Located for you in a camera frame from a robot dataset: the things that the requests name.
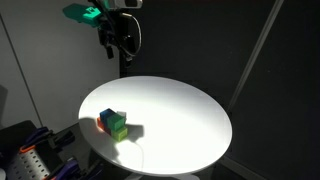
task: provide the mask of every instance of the dark gray wall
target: dark gray wall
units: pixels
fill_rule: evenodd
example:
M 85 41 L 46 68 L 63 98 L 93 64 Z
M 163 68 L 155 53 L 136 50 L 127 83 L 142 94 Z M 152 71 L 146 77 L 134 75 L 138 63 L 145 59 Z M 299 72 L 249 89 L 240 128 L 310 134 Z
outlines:
M 232 159 L 270 179 L 319 179 L 319 1 L 285 1 L 233 111 Z
M 28 119 L 40 126 L 0 22 L 0 129 Z
M 194 85 L 229 103 L 274 1 L 145 0 L 130 75 Z M 226 155 L 268 179 L 317 179 L 319 4 L 287 0 L 232 111 Z
M 143 41 L 129 76 L 178 79 L 229 103 L 273 2 L 145 0 L 132 11 Z
M 73 0 L 0 1 L 40 118 L 56 132 L 78 122 L 81 102 L 88 93 L 119 78 L 118 57 L 108 60 L 97 30 L 63 15 L 62 9 L 75 2 L 92 5 Z

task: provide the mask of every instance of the white round table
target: white round table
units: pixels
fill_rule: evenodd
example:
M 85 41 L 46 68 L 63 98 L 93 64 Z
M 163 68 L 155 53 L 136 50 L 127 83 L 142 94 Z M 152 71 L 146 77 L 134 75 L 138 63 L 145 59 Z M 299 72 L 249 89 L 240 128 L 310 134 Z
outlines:
M 97 127 L 96 118 L 107 108 L 126 113 L 128 136 L 121 142 Z M 153 76 L 99 86 L 83 101 L 79 124 L 93 150 L 109 162 L 141 175 L 178 179 L 216 162 L 232 138 L 229 117 L 213 98 Z
M 0 168 L 0 179 L 6 179 L 6 172 Z

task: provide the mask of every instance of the cable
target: cable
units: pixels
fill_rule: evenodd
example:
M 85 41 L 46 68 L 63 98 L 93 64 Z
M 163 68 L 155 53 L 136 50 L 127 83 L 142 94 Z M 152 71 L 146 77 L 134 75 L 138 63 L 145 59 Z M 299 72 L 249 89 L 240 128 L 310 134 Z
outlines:
M 141 39 L 142 39 L 141 28 L 140 28 L 139 21 L 138 21 L 134 16 L 132 16 L 131 14 L 121 13 L 120 16 L 121 16 L 121 17 L 124 17 L 124 18 L 128 18 L 128 19 L 133 19 L 133 20 L 135 21 L 137 27 L 138 27 L 138 32 L 139 32 L 139 45 L 138 45 L 138 49 L 136 50 L 136 52 L 133 53 L 134 55 L 137 55 L 138 52 L 139 52 L 140 49 L 141 49 Z
M 141 153 L 142 153 L 142 156 L 141 156 L 141 169 L 140 169 L 140 171 L 142 171 L 143 166 L 144 166 L 144 151 L 143 151 L 142 147 L 139 144 L 137 144 L 136 142 L 134 142 L 134 143 L 135 143 L 135 145 L 137 145 L 140 148 Z
M 116 31 L 116 28 L 115 28 L 115 22 L 113 21 L 113 19 L 111 18 L 110 14 L 108 12 L 105 12 L 103 7 L 97 0 L 91 0 L 91 2 L 101 11 L 101 13 L 107 18 L 107 23 L 110 25 L 111 27 L 111 30 L 112 32 L 114 33 L 114 37 L 115 37 L 115 42 L 119 48 L 119 50 L 121 52 L 124 52 L 125 54 L 131 56 L 131 57 L 134 57 L 138 54 L 138 52 L 140 51 L 141 49 L 141 28 L 140 28 L 140 24 L 138 22 L 138 20 L 130 15 L 130 14 L 127 14 L 127 13 L 121 13 L 120 16 L 121 17 L 124 17 L 124 18 L 128 18 L 128 19 L 133 19 L 136 24 L 137 24 L 137 27 L 138 27 L 138 31 L 139 31 L 139 45 L 138 45 L 138 48 L 137 48 L 137 51 L 136 52 L 130 52 L 127 48 L 125 48 L 120 42 L 120 39 L 118 37 L 118 33 Z

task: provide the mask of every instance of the colorful cube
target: colorful cube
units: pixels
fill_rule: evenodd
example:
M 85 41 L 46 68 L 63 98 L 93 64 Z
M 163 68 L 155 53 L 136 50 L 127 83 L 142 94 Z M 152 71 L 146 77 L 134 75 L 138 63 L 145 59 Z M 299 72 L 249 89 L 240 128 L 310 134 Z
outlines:
M 124 127 L 124 117 L 115 113 L 108 118 L 108 128 L 111 129 L 111 131 L 118 131 L 122 127 Z
M 109 135 L 111 136 L 111 129 L 105 128 L 105 129 L 104 129 L 104 132 L 106 132 L 107 134 L 109 134 Z
M 118 131 L 111 131 L 112 138 L 118 142 L 122 141 L 124 138 L 128 135 L 128 129 L 127 127 L 122 127 Z
M 109 127 L 108 118 L 114 114 L 115 114 L 115 112 L 112 111 L 110 108 L 108 108 L 100 113 L 101 122 L 104 124 L 105 127 Z
M 97 118 L 97 124 L 98 124 L 98 127 L 99 127 L 100 129 L 102 129 L 102 130 L 104 130 L 104 129 L 105 129 L 105 127 L 104 127 L 103 123 L 101 122 L 100 117 L 98 117 L 98 118 Z

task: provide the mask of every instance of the green robot part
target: green robot part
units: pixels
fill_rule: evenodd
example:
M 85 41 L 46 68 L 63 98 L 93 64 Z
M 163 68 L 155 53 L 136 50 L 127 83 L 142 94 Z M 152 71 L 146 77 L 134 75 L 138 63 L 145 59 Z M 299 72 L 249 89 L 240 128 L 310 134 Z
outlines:
M 92 27 L 99 26 L 98 19 L 101 16 L 101 12 L 98 8 L 74 3 L 63 8 L 63 13 L 66 17 L 79 23 L 89 24 Z

